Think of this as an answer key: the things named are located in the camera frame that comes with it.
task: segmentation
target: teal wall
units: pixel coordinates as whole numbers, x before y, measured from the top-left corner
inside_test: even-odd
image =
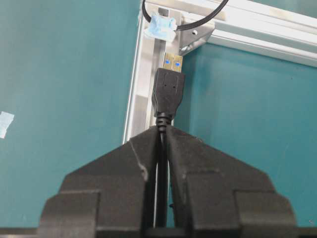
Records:
[[[121,144],[139,0],[2,0],[0,227],[37,226],[63,177]]]
[[[175,126],[267,172],[317,225],[317,68],[207,44],[184,59]]]

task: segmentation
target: usb connector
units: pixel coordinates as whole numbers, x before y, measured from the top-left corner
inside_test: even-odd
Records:
[[[182,65],[182,56],[165,53],[163,68],[159,68],[155,75],[152,103],[157,122],[165,118],[163,127],[174,119],[183,98],[185,75],[181,73]]]
[[[167,160],[167,137],[166,128],[171,126],[176,115],[178,106],[183,98],[185,75],[181,73],[183,57],[166,53],[162,68],[155,74],[152,94],[152,103],[157,118],[161,141],[161,159],[157,165],[157,204],[156,204],[156,227],[166,226],[166,205],[168,192],[168,160]]]
[[[181,72],[183,66],[183,57],[173,55],[170,53],[165,53],[163,67],[164,69],[168,69],[175,72]]]

